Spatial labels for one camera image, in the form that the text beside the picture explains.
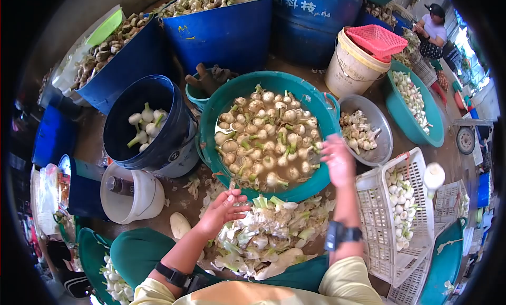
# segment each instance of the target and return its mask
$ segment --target yellow shirt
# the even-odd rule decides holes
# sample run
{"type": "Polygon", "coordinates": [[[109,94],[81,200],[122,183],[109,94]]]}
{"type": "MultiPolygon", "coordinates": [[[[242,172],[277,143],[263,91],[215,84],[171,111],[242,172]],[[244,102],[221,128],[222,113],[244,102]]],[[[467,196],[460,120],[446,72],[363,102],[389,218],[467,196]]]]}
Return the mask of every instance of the yellow shirt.
{"type": "Polygon", "coordinates": [[[364,260],[354,256],[339,260],[325,272],[320,294],[247,281],[224,281],[174,299],[162,283],[147,278],[135,289],[130,305],[378,305],[383,304],[371,287],[364,260]]]}

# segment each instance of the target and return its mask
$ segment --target wristwatch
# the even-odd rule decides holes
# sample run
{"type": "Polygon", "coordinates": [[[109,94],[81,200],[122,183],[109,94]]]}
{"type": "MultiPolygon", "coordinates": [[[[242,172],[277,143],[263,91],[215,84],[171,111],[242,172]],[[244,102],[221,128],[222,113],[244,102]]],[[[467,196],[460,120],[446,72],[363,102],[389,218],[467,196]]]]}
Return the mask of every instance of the wristwatch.
{"type": "Polygon", "coordinates": [[[362,231],[360,228],[346,228],[342,222],[331,220],[328,223],[328,230],[323,248],[327,251],[336,251],[342,242],[360,241],[361,239],[362,231]]]}

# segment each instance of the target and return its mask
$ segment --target metal bowl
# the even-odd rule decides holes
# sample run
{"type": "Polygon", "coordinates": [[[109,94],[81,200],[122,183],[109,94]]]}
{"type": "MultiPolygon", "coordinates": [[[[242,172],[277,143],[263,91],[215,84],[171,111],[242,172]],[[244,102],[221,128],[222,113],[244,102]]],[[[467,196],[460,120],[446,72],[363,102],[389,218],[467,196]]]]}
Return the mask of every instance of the metal bowl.
{"type": "Polygon", "coordinates": [[[358,161],[370,167],[377,167],[385,164],[390,159],[390,156],[392,156],[394,141],[392,139],[392,131],[383,113],[373,102],[360,95],[346,96],[345,98],[339,99],[338,103],[341,113],[345,112],[351,115],[355,111],[361,110],[364,112],[365,117],[367,117],[366,122],[371,124],[371,129],[381,128],[381,131],[376,136],[377,147],[375,149],[367,151],[360,149],[359,156],[353,149],[346,145],[350,153],[358,161]]]}

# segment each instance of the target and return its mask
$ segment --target tire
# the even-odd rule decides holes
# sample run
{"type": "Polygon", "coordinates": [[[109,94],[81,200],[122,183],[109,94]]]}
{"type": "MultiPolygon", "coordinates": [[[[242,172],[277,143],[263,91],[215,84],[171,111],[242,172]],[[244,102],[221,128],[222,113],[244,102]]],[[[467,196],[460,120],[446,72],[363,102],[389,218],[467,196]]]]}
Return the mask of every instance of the tire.
{"type": "Polygon", "coordinates": [[[476,140],[475,133],[469,127],[461,127],[457,133],[457,147],[459,151],[464,155],[470,155],[473,153],[476,140]]]}

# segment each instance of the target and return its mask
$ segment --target green apron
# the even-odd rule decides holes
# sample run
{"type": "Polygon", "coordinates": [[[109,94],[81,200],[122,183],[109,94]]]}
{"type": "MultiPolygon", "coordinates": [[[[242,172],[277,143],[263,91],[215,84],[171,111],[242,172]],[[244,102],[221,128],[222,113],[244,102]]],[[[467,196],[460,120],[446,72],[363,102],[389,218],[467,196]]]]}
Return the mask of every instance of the green apron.
{"type": "MultiPolygon", "coordinates": [[[[151,228],[140,228],[121,233],[112,243],[110,255],[114,267],[132,287],[140,285],[155,268],[155,265],[176,242],[151,228]]],[[[318,293],[323,275],[328,269],[328,256],[322,255],[309,261],[292,265],[284,273],[266,280],[250,282],[286,286],[318,293]]],[[[209,285],[225,281],[195,265],[193,274],[203,274],[209,285]]]]}

